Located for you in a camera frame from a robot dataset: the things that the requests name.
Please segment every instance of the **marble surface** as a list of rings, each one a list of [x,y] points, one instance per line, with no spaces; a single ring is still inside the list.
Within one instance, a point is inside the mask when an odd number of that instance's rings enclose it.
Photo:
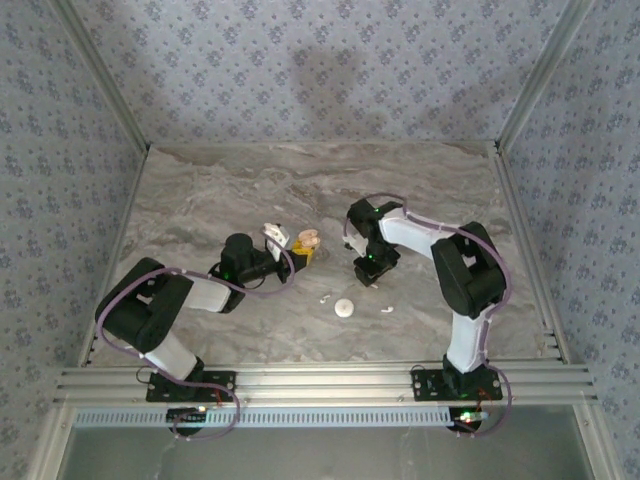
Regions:
[[[126,229],[113,282],[140,258],[206,272],[226,237],[262,243],[263,223],[294,235],[319,230],[322,245],[294,286],[271,298],[247,297],[231,314],[183,308],[174,332],[205,363],[439,359],[451,311],[426,258],[401,250],[398,266],[365,288],[354,253],[341,240],[349,205],[388,191],[410,209],[448,223],[480,221],[513,272],[511,303],[496,315],[491,357],[546,356],[542,324],[484,144],[282,144],[152,148]],[[279,287],[269,278],[262,291]],[[331,298],[320,303],[320,298]],[[339,298],[355,303],[339,318]],[[392,313],[380,310],[393,306]],[[93,365],[131,360],[97,342]]]

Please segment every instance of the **patterned wallpaper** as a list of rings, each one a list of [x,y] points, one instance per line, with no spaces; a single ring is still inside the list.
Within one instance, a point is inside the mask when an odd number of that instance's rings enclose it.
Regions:
[[[552,292],[640,479],[640,4],[597,2],[510,153]]]
[[[496,138],[566,0],[74,0],[151,143]]]
[[[0,478],[73,365],[138,165],[44,0],[0,8]]]

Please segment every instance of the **bracket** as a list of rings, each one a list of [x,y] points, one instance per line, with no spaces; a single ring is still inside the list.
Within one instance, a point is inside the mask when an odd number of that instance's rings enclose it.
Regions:
[[[416,402],[502,400],[500,380],[492,370],[481,369],[470,385],[464,392],[457,393],[445,381],[442,369],[418,369],[417,366],[411,369],[411,388]]]
[[[200,372],[197,380],[194,379],[193,381],[197,381],[198,383],[215,383],[235,392],[236,375],[236,372],[231,370],[205,370]],[[146,400],[149,403],[172,403],[185,401],[197,403],[212,403],[218,401],[222,403],[231,403],[233,401],[231,396],[224,392],[217,390],[214,391],[211,388],[182,387],[157,373],[152,373],[149,377]]]

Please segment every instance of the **white disc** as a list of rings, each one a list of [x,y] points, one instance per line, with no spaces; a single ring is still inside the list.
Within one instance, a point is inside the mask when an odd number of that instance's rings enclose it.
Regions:
[[[336,302],[335,311],[336,315],[340,318],[347,318],[353,315],[353,311],[355,310],[355,306],[353,302],[348,298],[341,298]]]

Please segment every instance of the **purple cable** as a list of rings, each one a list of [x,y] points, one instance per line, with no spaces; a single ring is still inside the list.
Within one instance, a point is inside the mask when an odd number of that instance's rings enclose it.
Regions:
[[[209,281],[212,281],[212,282],[220,283],[221,285],[229,287],[229,288],[231,288],[233,290],[236,290],[238,292],[242,292],[242,293],[246,293],[247,295],[254,295],[254,296],[258,296],[258,297],[269,297],[269,296],[276,295],[278,293],[281,293],[281,292],[287,290],[288,288],[291,287],[291,285],[293,284],[293,280],[295,278],[295,268],[294,268],[294,265],[293,265],[293,260],[291,259],[291,256],[285,250],[284,247],[282,247],[278,242],[276,242],[273,238],[271,238],[269,235],[267,235],[264,231],[262,231],[261,233],[267,239],[267,241],[269,241],[272,244],[274,244],[280,250],[280,252],[282,252],[282,254],[284,255],[285,259],[287,260],[287,263],[289,264],[289,269],[291,270],[291,276],[287,279],[287,282],[281,288],[279,288],[278,290],[275,290],[273,292],[256,292],[256,291],[253,291],[253,290],[247,290],[247,289],[238,287],[237,285],[234,285],[232,283],[226,282],[226,281],[221,280],[219,278],[212,277],[211,275],[206,275],[206,274],[199,273],[199,272],[192,272],[190,270],[184,270],[182,268],[166,267],[166,268],[160,268],[158,270],[154,270],[153,272],[149,272],[146,275],[143,275],[142,277],[136,279],[133,283],[127,285],[127,287],[125,287],[118,295],[116,295],[107,304],[107,306],[104,308],[104,310],[102,310],[102,313],[100,313],[100,315],[98,316],[98,321],[97,321],[97,325],[96,325],[96,332],[98,334],[98,337],[101,340],[103,340],[110,347],[112,347],[115,350],[118,350],[118,351],[120,351],[122,353],[126,353],[127,355],[130,355],[133,358],[142,359],[147,365],[149,365],[149,367],[153,368],[154,370],[157,370],[160,375],[162,375],[166,379],[170,380],[171,382],[175,383],[176,385],[180,385],[180,386],[183,386],[183,387],[211,388],[213,390],[218,390],[220,392],[226,393],[233,400],[233,403],[236,406],[236,412],[235,412],[235,415],[233,416],[233,420],[231,421],[231,423],[229,425],[227,425],[224,429],[222,429],[221,431],[219,431],[217,433],[211,434],[211,435],[203,435],[203,436],[198,436],[198,437],[185,437],[185,436],[179,435],[177,430],[176,430],[176,427],[177,427],[177,424],[178,424],[178,422],[180,420],[182,420],[184,417],[188,416],[188,414],[184,414],[184,415],[178,416],[174,420],[174,423],[173,423],[172,431],[176,435],[177,438],[181,438],[181,439],[187,440],[187,441],[203,441],[203,440],[213,440],[215,438],[223,437],[224,435],[229,433],[231,430],[233,430],[233,428],[236,426],[236,424],[240,420],[240,399],[238,398],[238,396],[232,390],[230,390],[230,389],[228,389],[226,387],[223,387],[222,385],[217,385],[215,383],[187,382],[185,380],[180,380],[179,378],[176,378],[173,375],[171,375],[169,372],[167,372],[167,371],[161,369],[160,367],[158,367],[156,364],[154,364],[148,358],[146,358],[144,356],[141,356],[140,353],[136,353],[132,349],[124,348],[124,347],[121,347],[120,345],[117,345],[116,343],[114,343],[111,340],[109,340],[107,338],[107,336],[105,335],[105,333],[104,333],[104,322],[107,319],[107,316],[109,315],[109,313],[111,313],[111,310],[113,310],[113,308],[118,303],[120,303],[120,301],[122,301],[122,299],[124,299],[127,295],[129,295],[132,291],[134,291],[139,285],[143,284],[144,282],[147,282],[148,280],[151,280],[152,278],[157,277],[158,275],[163,275],[165,273],[180,274],[180,275],[186,275],[188,277],[196,277],[196,278],[201,278],[201,279],[204,279],[204,280],[209,280]]]
[[[443,225],[440,223],[433,223],[433,222],[428,222],[426,220],[422,220],[420,218],[416,218],[413,215],[411,215],[411,213],[408,210],[408,201],[406,197],[403,197],[401,195],[397,195],[395,193],[388,193],[388,192],[380,192],[380,193],[372,193],[371,195],[366,195],[364,197],[362,197],[361,200],[367,200],[369,198],[376,198],[376,197],[391,197],[391,198],[395,198],[398,200],[402,200],[402,212],[404,213],[405,217],[407,218],[407,220],[417,224],[417,225],[421,225],[423,227],[432,229],[432,230],[441,230],[443,232],[449,232],[449,233],[457,233],[459,235],[462,235],[465,238],[468,238],[469,240],[477,243],[478,245],[480,245],[480,247],[482,247],[482,249],[484,249],[489,255],[491,255],[491,257],[496,261],[496,263],[498,264],[498,266],[500,267],[500,270],[502,271],[502,274],[504,275],[504,280],[505,280],[505,291],[504,291],[504,295],[502,296],[502,300],[500,300],[500,302],[498,302],[498,304],[493,307],[491,310],[489,310],[486,315],[485,318],[487,320],[489,320],[491,318],[492,315],[494,315],[495,313],[499,312],[509,301],[509,299],[511,298],[511,292],[513,291],[513,283],[512,283],[512,279],[511,279],[511,272],[509,271],[509,268],[507,267],[507,264],[505,263],[505,261],[502,259],[502,257],[500,256],[500,254],[498,253],[498,251],[493,248],[491,245],[489,245],[487,242],[485,242],[484,240],[482,240],[481,238],[477,237],[476,235],[469,233],[465,230],[462,230],[458,227],[453,227],[450,225]],[[343,228],[342,228],[342,233],[343,236],[347,236],[347,225],[349,223],[349,218],[345,218],[344,224],[343,224]],[[507,378],[507,375],[498,367],[494,367],[493,365],[489,365],[489,360],[487,359],[486,355],[484,352],[486,352],[487,350],[487,337],[489,336],[489,322],[484,322],[484,325],[482,326],[482,330],[480,332],[480,345],[481,345],[481,356],[482,356],[482,364],[488,368],[489,370],[492,370],[494,372],[496,372],[503,380],[504,382],[504,386],[507,389],[507,406],[504,412],[504,415],[502,415],[500,417],[500,420],[498,420],[498,422],[496,424],[494,424],[493,426],[491,426],[488,430],[485,430],[483,432],[480,433],[476,433],[473,432],[470,434],[470,436],[474,436],[474,437],[483,437],[485,435],[488,435],[490,433],[495,432],[498,428],[500,428],[502,425],[504,425],[505,421],[507,420],[507,418],[509,417],[509,414],[511,413],[511,407],[513,405],[513,395],[512,395],[512,390],[511,390],[511,383],[509,382],[509,379]],[[462,424],[462,423],[458,423],[455,422],[456,424],[464,427],[464,428],[468,428],[466,425]]]

